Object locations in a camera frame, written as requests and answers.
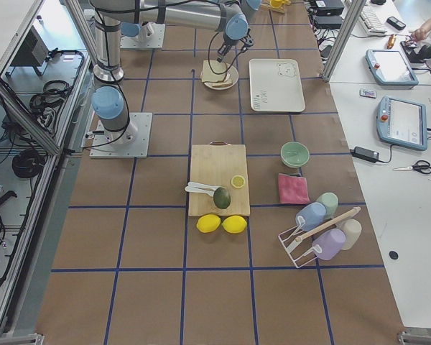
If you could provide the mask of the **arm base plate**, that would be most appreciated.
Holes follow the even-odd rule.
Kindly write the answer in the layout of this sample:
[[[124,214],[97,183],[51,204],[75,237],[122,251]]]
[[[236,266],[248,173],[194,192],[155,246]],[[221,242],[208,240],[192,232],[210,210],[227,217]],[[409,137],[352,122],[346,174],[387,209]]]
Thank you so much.
[[[126,132],[112,133],[106,131],[98,121],[96,130],[102,131],[95,134],[90,147],[90,158],[93,159],[126,159],[146,158],[149,138],[152,127],[152,113],[132,112],[129,114],[130,122]]]
[[[155,33],[152,39],[142,45],[132,39],[121,36],[120,47],[122,50],[153,50],[162,48],[164,42],[165,25],[156,24],[154,22],[145,22],[143,24],[146,23],[151,23],[154,28]]]

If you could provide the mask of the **person hand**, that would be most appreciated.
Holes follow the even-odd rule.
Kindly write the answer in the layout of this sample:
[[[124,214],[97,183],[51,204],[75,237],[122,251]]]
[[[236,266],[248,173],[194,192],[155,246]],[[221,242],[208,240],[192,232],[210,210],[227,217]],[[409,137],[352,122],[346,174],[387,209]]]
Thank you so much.
[[[410,35],[411,40],[419,42],[425,40],[429,34],[429,31],[423,27],[420,27],[413,31]]]

